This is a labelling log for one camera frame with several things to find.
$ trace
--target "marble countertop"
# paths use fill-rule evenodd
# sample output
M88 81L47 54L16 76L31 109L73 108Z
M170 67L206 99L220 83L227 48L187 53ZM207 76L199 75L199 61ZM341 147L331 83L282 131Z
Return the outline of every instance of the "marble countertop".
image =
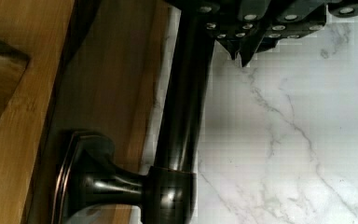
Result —
M358 17L257 54L216 44L192 224L358 224ZM172 14L143 173L153 163L179 13ZM134 208L131 223L139 222Z

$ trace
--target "wooden cabinet door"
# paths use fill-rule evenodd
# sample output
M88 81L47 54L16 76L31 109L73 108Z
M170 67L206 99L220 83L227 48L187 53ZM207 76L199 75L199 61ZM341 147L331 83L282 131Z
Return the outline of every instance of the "wooden cabinet door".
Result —
M139 167L167 8L155 0L103 0L56 80L73 6L0 0L0 39L31 58L0 118L0 223L48 223L70 130L106 134L116 143L115 162L133 172ZM99 222L126 223L130 210L124 208L105 207Z

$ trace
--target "oil-rubbed bronze handle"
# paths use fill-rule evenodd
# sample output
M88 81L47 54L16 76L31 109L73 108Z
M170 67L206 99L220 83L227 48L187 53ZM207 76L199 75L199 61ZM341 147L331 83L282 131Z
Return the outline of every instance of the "oil-rubbed bronze handle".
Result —
M112 162L112 141L93 132L74 133L57 190L53 224L87 223L95 205L132 204L142 208L143 223L188 223L194 210L192 173L152 167L136 175Z
M196 200L193 173L214 39L205 20L182 14L154 166L137 175L115 166L112 141L77 132L58 177L52 224L91 223L100 204L141 207L144 224L186 224Z

